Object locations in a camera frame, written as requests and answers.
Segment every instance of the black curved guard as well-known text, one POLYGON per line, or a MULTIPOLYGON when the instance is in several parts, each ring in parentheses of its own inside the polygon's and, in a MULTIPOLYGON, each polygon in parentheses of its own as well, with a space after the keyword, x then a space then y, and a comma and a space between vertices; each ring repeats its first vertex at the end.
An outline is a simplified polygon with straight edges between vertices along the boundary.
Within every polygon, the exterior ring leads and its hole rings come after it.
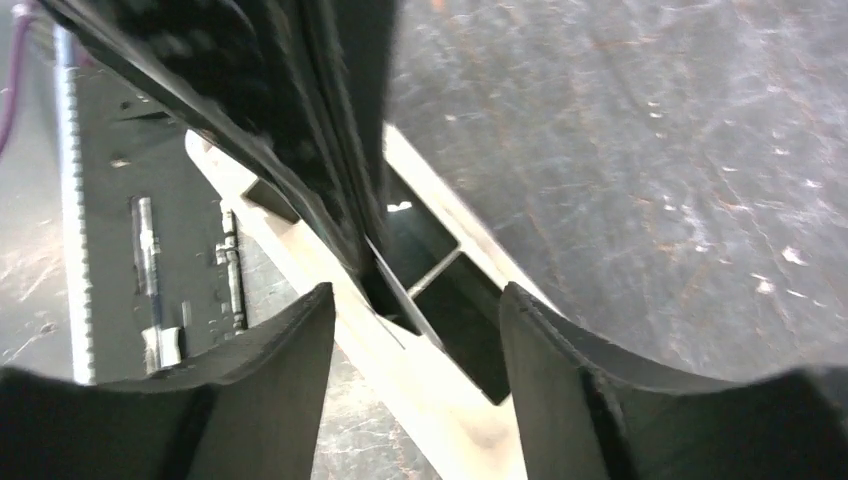
POLYGON ((333 351, 321 284, 207 353, 84 387, 0 370, 0 478, 308 479, 333 351))
POLYGON ((395 1, 40 1, 94 58, 267 181, 351 273, 372 267, 395 1))
POLYGON ((501 335, 530 480, 848 478, 848 371, 734 384, 640 357, 516 284, 501 335))

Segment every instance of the white metal frame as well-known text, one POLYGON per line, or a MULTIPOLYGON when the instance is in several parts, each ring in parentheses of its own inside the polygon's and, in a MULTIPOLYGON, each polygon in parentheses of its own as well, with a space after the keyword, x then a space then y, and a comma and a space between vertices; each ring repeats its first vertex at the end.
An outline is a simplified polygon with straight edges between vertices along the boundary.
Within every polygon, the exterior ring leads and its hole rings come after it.
MULTIPOLYGON (((423 337, 375 315, 341 265, 312 230, 291 225, 244 198, 256 176, 197 134, 189 156, 293 288, 304 294, 333 283, 335 340, 351 363, 445 480, 527 478, 510 396, 492 405, 466 375, 423 337)), ((483 224, 436 175, 403 135, 386 127, 386 159, 460 249, 503 288, 520 283, 550 304, 483 224)))

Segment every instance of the cable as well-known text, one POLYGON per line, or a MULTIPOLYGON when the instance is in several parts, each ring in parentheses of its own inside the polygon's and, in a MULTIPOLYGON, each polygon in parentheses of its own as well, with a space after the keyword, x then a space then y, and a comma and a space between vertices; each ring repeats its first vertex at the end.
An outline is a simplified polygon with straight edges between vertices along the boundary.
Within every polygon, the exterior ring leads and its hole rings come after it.
POLYGON ((34 0, 27 0, 24 3, 15 5, 15 8, 12 10, 15 15, 15 26, 12 33, 12 48, 9 57, 9 76, 6 80, 6 88, 3 95, 5 101, 3 102, 3 112, 0 114, 0 158, 3 157, 3 152, 6 150, 9 138, 12 136, 12 130, 15 127, 21 73, 24 63, 24 42, 26 41, 29 27, 35 19, 33 15, 34 10, 34 0))

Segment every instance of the metal floor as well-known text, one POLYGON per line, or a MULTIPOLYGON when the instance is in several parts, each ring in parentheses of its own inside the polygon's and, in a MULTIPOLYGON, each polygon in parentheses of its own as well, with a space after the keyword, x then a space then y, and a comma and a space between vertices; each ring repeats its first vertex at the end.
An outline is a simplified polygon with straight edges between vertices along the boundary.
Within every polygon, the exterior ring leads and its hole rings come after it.
POLYGON ((390 120, 572 321, 746 379, 848 360, 848 4, 404 2, 390 120))
MULTIPOLYGON (((0 24, 11 24, 13 4, 0 1, 0 24)), ((0 31, 3 78, 10 34, 0 31)), ((4 364, 70 378, 53 83, 35 55, 25 63, 20 115, 0 159, 0 349, 4 364)))

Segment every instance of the scratched gray surface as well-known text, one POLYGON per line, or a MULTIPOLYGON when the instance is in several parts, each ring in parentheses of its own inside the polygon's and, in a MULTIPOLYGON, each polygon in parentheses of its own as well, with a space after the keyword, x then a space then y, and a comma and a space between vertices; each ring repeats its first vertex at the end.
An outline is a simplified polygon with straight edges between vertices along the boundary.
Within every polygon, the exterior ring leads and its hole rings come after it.
POLYGON ((848 3, 405 3, 392 115, 572 320, 725 378, 848 348, 848 3))
MULTIPOLYGON (((14 3, 0 0, 0 25, 11 23, 14 3)), ((11 29, 0 29, 3 79, 10 36, 11 29)), ((70 378, 52 83, 49 68, 32 56, 25 69, 24 108, 0 158, 0 358, 3 364, 70 378)))

